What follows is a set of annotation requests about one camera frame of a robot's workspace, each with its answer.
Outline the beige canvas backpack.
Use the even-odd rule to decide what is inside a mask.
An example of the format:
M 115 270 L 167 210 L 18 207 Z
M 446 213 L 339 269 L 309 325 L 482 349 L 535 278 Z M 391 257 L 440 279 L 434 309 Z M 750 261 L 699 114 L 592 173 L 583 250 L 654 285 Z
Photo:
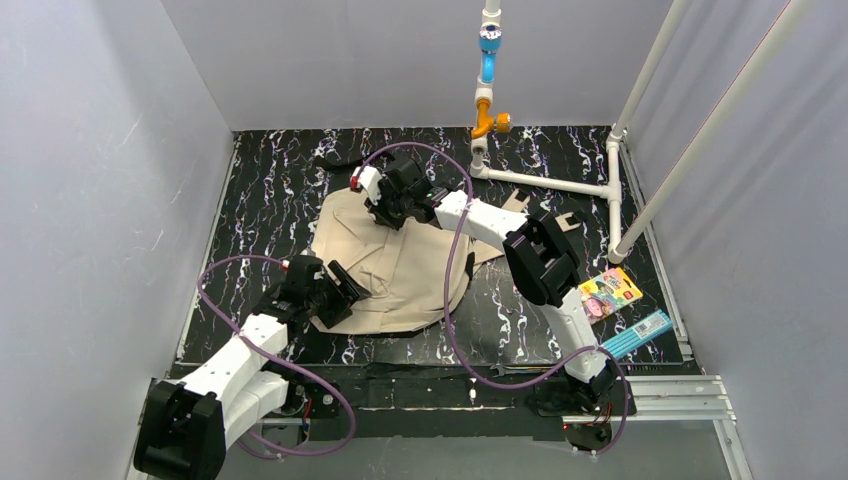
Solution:
M 325 328 L 312 318 L 322 332 L 389 335 L 421 330 L 458 306 L 479 264 L 505 258 L 493 247 L 413 218 L 400 230 L 377 225 L 365 200 L 364 192 L 349 187 L 322 204 L 311 252 L 324 263 L 337 260 L 371 293 L 335 327 Z

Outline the colourful crayon box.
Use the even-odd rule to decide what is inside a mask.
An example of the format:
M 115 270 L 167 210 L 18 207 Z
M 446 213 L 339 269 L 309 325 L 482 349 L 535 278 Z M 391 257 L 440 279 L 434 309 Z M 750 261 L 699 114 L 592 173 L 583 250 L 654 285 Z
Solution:
M 611 268 L 579 285 L 583 309 L 591 324 L 599 323 L 643 297 L 621 267 Z

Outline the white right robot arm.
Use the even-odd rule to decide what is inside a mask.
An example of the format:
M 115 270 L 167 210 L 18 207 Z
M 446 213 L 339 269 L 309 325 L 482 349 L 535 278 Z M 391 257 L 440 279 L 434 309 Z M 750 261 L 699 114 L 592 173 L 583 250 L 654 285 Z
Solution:
M 365 205 L 381 225 L 398 230 L 413 218 L 498 250 L 508 262 L 517 291 L 547 320 L 568 360 L 566 374 L 595 392 L 616 380 L 615 365 L 599 351 L 582 305 L 576 252 L 549 212 L 522 214 L 462 190 L 436 186 L 408 159 L 396 160 L 384 170 L 359 167 L 350 187 L 365 192 Z

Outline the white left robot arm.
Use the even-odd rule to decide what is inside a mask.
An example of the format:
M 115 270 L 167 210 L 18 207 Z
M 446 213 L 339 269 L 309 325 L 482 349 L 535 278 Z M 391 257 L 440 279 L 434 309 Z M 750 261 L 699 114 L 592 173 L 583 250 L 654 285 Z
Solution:
M 344 409 L 349 429 L 356 429 L 353 407 L 336 387 L 279 354 L 288 344 L 290 324 L 317 318 L 335 326 L 371 294 L 337 261 L 297 255 L 278 264 L 283 279 L 263 292 L 242 325 L 197 286 L 200 299 L 233 335 L 192 373 L 150 388 L 132 458 L 136 471 L 159 479 L 216 478 L 229 448 L 286 403 L 289 382 L 267 370 L 268 362 L 324 388 Z

